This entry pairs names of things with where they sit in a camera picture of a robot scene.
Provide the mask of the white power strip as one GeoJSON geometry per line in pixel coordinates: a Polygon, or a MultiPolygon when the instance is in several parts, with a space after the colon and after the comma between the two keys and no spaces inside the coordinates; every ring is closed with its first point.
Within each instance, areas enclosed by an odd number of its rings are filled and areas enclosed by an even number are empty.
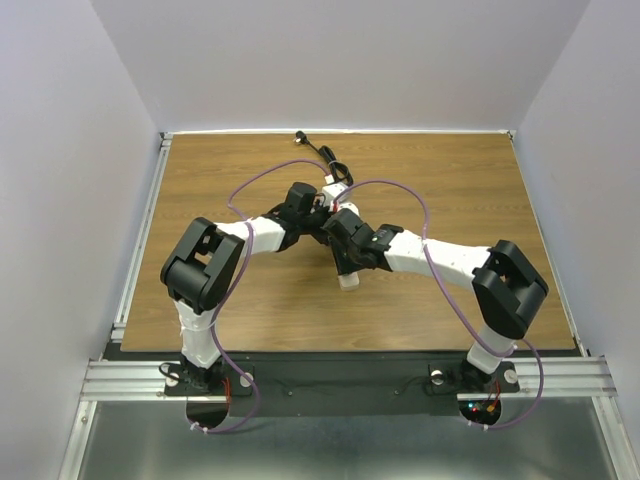
{"type": "Polygon", "coordinates": [[[359,275],[357,272],[341,274],[338,276],[338,282],[342,291],[353,291],[359,287],[359,275]]]}

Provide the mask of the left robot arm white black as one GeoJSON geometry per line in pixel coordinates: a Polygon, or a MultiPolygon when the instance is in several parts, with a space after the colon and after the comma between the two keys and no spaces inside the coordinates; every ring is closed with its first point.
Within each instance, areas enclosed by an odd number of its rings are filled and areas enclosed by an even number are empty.
{"type": "Polygon", "coordinates": [[[226,387],[227,372],[213,328],[221,306],[239,283],[253,255],[277,253],[309,235],[328,243],[322,225],[330,216],[328,191],[295,182],[285,200],[266,214],[235,223],[191,222],[161,269],[180,321],[180,365],[162,370],[166,379],[202,394],[226,387]]]}

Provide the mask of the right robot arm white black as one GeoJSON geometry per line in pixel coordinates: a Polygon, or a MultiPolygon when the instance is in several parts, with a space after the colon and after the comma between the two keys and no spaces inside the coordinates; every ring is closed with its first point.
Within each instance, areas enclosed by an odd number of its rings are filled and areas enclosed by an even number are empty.
{"type": "Polygon", "coordinates": [[[472,390],[495,380],[499,365],[525,338],[549,293],[547,282],[510,241],[471,247],[426,239],[395,225],[374,230],[349,209],[333,214],[323,230],[361,268],[414,273],[436,281],[474,339],[460,366],[461,381],[472,390]],[[473,292],[484,320],[480,331],[464,317],[449,285],[473,292]]]}

